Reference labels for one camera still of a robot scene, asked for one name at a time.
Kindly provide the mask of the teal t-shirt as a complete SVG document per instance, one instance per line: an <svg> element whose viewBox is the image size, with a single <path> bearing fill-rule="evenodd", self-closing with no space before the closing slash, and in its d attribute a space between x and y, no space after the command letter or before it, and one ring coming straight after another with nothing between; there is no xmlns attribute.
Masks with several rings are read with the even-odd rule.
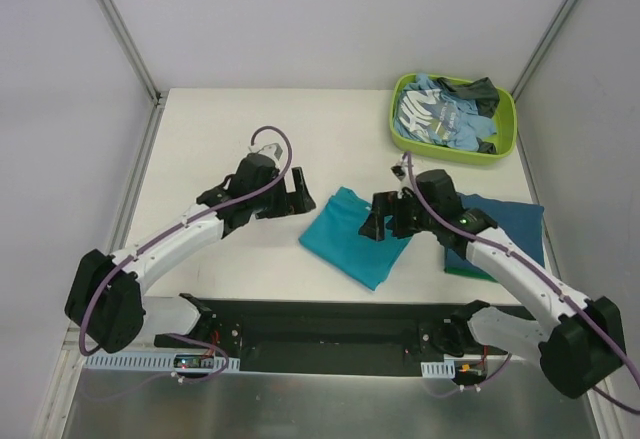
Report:
<svg viewBox="0 0 640 439"><path fill-rule="evenodd" d="M375 291L392 271L410 238L386 236L376 242L359 234L371 204L340 187L316 219L299 237L308 251L339 269L367 289Z"/></svg>

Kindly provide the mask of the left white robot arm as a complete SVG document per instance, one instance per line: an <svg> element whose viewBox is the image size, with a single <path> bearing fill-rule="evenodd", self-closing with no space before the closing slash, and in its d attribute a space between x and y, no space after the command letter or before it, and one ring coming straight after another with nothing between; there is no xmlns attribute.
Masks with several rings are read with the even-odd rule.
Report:
<svg viewBox="0 0 640 439"><path fill-rule="evenodd" d="M177 334L188 347L211 336L211 314L181 293L172 298L146 294L151 286L201 248L215 244L251 219L273 219L312 211L316 204L301 168L291 169L287 191L277 160L250 153L235 173L201 193L165 231L110 254L85 254L64 311L80 328L80 350L91 355L93 340L107 353L123 350L140 336Z"/></svg>

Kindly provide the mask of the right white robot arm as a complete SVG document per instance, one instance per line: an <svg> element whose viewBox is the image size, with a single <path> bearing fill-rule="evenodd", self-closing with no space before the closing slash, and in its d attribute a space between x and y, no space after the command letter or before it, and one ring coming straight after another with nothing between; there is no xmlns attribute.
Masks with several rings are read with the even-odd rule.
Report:
<svg viewBox="0 0 640 439"><path fill-rule="evenodd" d="M376 242L430 232L447 250L483 270L529 313L523 319L476 300L452 316L450 344L462 356L493 346L537 365L566 397L582 396L630 364L619 308L563 284L527 255L484 211L466 208L446 171L414 174L393 166L395 191L374 195L360 235Z"/></svg>

